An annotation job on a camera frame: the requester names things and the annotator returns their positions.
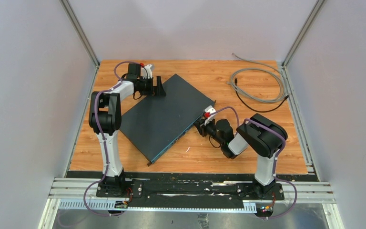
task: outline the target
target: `wooden tabletop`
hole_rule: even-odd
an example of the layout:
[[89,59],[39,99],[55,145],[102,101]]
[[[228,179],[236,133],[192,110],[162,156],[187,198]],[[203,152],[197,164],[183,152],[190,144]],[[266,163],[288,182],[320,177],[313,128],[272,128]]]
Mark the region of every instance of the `wooden tabletop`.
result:
[[[249,110],[236,97],[234,90],[226,82],[231,74],[247,67],[267,67],[243,61],[145,61],[135,60],[144,64],[154,64],[154,75],[160,75],[165,82],[175,73],[204,93],[216,100],[215,108],[233,106],[240,120],[249,118],[255,112]],[[113,69],[119,60],[102,61],[94,86],[94,91],[108,89],[117,82]],[[277,66],[275,61],[263,61]],[[118,75],[127,72],[127,64],[121,65]],[[275,79],[267,73],[246,71],[237,75],[238,85],[248,93],[264,99],[275,98],[279,86]],[[128,111],[140,100],[132,96],[123,100],[122,114]],[[262,104],[255,100],[244,98],[254,109],[269,110],[277,104]],[[102,170],[102,154],[96,134],[89,127],[88,111],[75,147],[70,170]],[[277,172],[281,174],[307,173],[303,154],[298,141],[294,122],[287,101],[277,110],[263,113],[265,117],[281,125],[288,133],[287,146],[278,158]],[[220,112],[216,119],[228,119],[231,125],[236,124],[234,113],[227,109]],[[187,172],[187,173],[255,173],[257,154],[248,147],[234,160],[226,158],[220,149],[210,145],[208,137],[201,137],[195,127],[192,127],[179,141],[153,165],[147,166],[147,159],[140,151],[119,132],[120,159],[125,171],[129,172]]]

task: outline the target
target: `gray cable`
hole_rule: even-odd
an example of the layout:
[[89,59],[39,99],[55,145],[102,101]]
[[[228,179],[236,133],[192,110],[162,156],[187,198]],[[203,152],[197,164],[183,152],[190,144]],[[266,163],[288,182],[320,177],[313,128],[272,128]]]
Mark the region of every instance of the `gray cable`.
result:
[[[268,64],[265,64],[265,63],[262,63],[262,62],[246,60],[246,59],[243,59],[243,58],[237,56],[235,53],[232,53],[232,55],[234,57],[238,58],[239,60],[242,60],[242,61],[246,61],[246,62],[250,62],[250,63],[256,63],[256,64],[261,64],[261,65],[267,66],[269,68],[272,68],[272,69],[276,70],[279,75],[281,75],[280,74],[280,71],[278,69],[274,68],[271,65],[268,65]],[[280,93],[278,94],[278,96],[275,99],[260,99],[260,98],[257,98],[257,97],[254,97],[254,96],[248,94],[242,88],[240,88],[239,86],[235,85],[234,80],[236,78],[236,75],[238,73],[241,73],[241,72],[244,72],[244,71],[248,71],[248,70],[262,71],[262,72],[268,73],[272,77],[274,77],[275,80],[277,81],[278,85],[280,86]],[[287,89],[287,86],[285,84],[285,80],[284,80],[283,76],[279,77],[279,75],[277,75],[277,74],[275,74],[275,73],[273,73],[271,71],[268,71],[268,70],[265,70],[265,69],[261,69],[261,68],[243,68],[243,69],[240,69],[240,70],[234,72],[231,75],[231,78],[229,79],[229,84],[231,85],[231,87],[235,91],[237,91],[239,94],[243,95],[246,98],[254,99],[254,100],[259,101],[259,102],[262,102],[262,103],[271,104],[271,103],[276,103],[276,102],[282,101],[283,99],[285,99],[285,96],[288,94],[288,89]]]

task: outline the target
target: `gray floor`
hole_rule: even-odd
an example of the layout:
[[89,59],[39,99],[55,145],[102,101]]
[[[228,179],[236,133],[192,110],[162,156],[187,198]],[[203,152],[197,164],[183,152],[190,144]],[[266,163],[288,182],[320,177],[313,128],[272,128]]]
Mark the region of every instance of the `gray floor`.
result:
[[[285,211],[284,204],[276,204],[276,214]],[[191,213],[191,212],[126,212],[118,217],[98,217],[87,210],[61,212],[61,224],[71,225],[84,217],[81,223],[70,228],[94,229],[328,229],[325,214],[320,204],[297,204],[279,219],[263,221],[253,214],[244,213]],[[60,229],[55,222],[55,229]]]

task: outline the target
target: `vertical metal post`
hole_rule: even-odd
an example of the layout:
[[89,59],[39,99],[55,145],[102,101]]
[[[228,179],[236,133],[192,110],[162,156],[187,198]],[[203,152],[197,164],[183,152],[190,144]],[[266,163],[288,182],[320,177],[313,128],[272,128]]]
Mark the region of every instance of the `vertical metal post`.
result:
[[69,17],[73,27],[75,28],[79,38],[81,39],[81,41],[83,43],[83,46],[85,47],[86,51],[88,52],[93,64],[96,65],[96,68],[98,68],[99,65],[100,65],[100,62],[97,59],[97,56],[93,51],[93,48],[89,44],[89,41],[86,38],[86,35],[83,32],[83,29],[82,29],[81,25],[79,24],[78,19],[76,18],[75,13],[73,12],[69,1],[68,0],[60,0],[60,3],[63,6],[66,14],[68,15],[68,17]]
[[298,49],[301,41],[303,40],[306,32],[311,27],[312,23],[314,22],[317,14],[320,12],[323,4],[326,2],[326,0],[317,0],[315,3],[315,6],[312,8],[311,13],[309,14],[308,18],[305,21],[305,24],[303,25],[301,31],[299,32],[297,38],[295,39],[293,46],[291,46],[290,51],[288,52],[287,56],[285,57],[283,61],[283,67],[287,67],[288,64],[291,62],[291,59],[293,58],[295,51]]

